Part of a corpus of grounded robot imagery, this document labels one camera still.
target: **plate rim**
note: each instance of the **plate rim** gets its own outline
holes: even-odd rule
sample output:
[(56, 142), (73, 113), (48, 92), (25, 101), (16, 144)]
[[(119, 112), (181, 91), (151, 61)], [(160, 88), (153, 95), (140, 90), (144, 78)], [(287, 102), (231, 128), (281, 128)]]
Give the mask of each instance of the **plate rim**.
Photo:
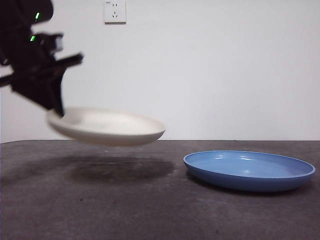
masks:
[[(311, 166), (312, 171), (305, 173), (305, 174), (300, 174), (300, 175), (295, 175), (295, 176), (290, 176), (290, 177), (263, 177), (263, 176), (244, 176), (244, 175), (237, 175), (237, 174), (228, 174), (228, 173), (222, 173), (222, 172), (216, 172), (216, 171), (209, 171), (209, 170), (205, 170), (203, 168), (199, 168), (196, 166), (191, 165), (190, 163), (188, 163), (186, 161), (186, 158), (191, 156), (191, 155), (195, 155), (195, 154), (201, 154), (201, 153), (210, 153), (210, 152), (241, 152), (241, 153), (253, 153), (253, 154), (264, 154), (264, 155), (273, 155), (273, 156), (277, 156), (277, 157), (283, 157), (283, 158), (287, 158), (287, 159), (292, 159), (292, 160), (296, 160), (302, 163), (305, 163), (309, 166)], [(227, 176), (232, 176), (232, 177), (241, 177), (241, 178), (248, 178), (248, 179), (295, 179), (295, 178), (301, 178), (301, 177), (306, 177), (306, 176), (311, 176), (316, 172), (316, 168), (311, 164), (308, 163), (306, 161), (303, 161), (301, 159), (298, 158), (294, 158), (294, 157), (290, 157), (290, 156), (284, 156), (284, 155), (279, 155), (279, 154), (274, 154), (274, 153), (268, 153), (268, 152), (260, 152), (260, 151), (241, 151), (241, 150), (209, 150), (209, 151), (198, 151), (198, 152), (193, 152), (193, 153), (189, 153), (188, 155), (183, 157), (183, 162), (184, 164), (186, 164), (187, 166), (190, 166), (192, 168), (201, 170), (201, 171), (205, 171), (208, 173), (214, 173), (214, 174), (221, 174), (221, 175), (227, 175)]]
[(130, 113), (128, 111), (122, 111), (122, 110), (116, 110), (116, 109), (111, 109), (111, 108), (100, 108), (100, 107), (66, 107), (66, 110), (98, 110), (98, 111), (112, 111), (115, 113), (120, 113), (120, 114), (126, 114), (126, 115), (131, 115), (131, 116), (135, 116), (135, 117), (139, 117), (139, 118), (144, 118), (150, 121), (153, 121), (157, 124), (159, 124), (159, 126), (161, 126), (162, 130), (161, 131), (155, 131), (155, 132), (151, 132), (151, 133), (142, 133), (142, 134), (118, 134), (118, 133), (111, 133), (111, 132), (99, 132), (99, 131), (89, 131), (89, 130), (83, 130), (81, 128), (78, 127), (74, 127), (72, 125), (69, 125), (65, 122), (61, 122), (59, 121), (59, 117), (57, 115), (57, 113), (54, 111), (54, 109), (50, 109), (46, 112), (46, 120), (49, 124), (53, 125), (54, 127), (58, 127), (58, 128), (65, 128), (66, 130), (73, 130), (76, 131), (78, 133), (83, 133), (83, 134), (92, 134), (94, 133), (95, 135), (100, 135), (100, 136), (117, 136), (117, 137), (146, 137), (146, 136), (153, 136), (153, 135), (159, 135), (159, 134), (163, 134), (166, 131), (166, 126), (156, 120), (153, 119), (151, 117), (146, 117), (144, 115), (140, 115), (140, 114), (135, 114), (135, 113)]

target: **electrical outlet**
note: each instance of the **electrical outlet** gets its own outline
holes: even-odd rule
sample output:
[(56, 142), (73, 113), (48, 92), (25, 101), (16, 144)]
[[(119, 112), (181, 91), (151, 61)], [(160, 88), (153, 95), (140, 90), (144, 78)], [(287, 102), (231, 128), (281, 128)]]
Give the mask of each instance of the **electrical outlet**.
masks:
[(104, 2), (103, 18), (106, 24), (126, 23), (126, 0), (106, 0)]

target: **dish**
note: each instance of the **dish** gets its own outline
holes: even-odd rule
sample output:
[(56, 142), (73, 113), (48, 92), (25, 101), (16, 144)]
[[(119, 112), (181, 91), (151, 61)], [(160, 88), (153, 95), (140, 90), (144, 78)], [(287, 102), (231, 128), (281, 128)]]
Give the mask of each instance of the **dish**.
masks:
[(251, 151), (195, 152), (183, 161), (192, 175), (205, 182), (250, 192), (295, 189), (316, 171), (313, 165), (296, 158)]
[(165, 126), (157, 120), (111, 109), (70, 107), (62, 118), (52, 109), (46, 120), (64, 136), (108, 146), (148, 144), (165, 132)]

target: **white wall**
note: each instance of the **white wall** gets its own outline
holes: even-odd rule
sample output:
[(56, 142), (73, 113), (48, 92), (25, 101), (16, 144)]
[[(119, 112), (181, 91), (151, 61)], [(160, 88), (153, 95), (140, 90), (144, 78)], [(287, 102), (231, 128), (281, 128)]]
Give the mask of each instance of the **white wall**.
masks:
[[(157, 118), (162, 139), (320, 140), (319, 0), (127, 0), (126, 25), (104, 25), (102, 0), (53, 3), (34, 30), (85, 54), (65, 106)], [(42, 108), (1, 98), (3, 142), (62, 138)]]

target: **white ceramic plate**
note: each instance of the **white ceramic plate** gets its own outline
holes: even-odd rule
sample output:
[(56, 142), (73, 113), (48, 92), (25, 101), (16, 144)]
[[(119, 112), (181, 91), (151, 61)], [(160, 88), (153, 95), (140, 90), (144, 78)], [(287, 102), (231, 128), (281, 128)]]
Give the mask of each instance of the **white ceramic plate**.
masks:
[(61, 118), (52, 109), (48, 124), (69, 138), (108, 146), (134, 146), (151, 143), (165, 132), (165, 126), (148, 117), (99, 108), (66, 108)]

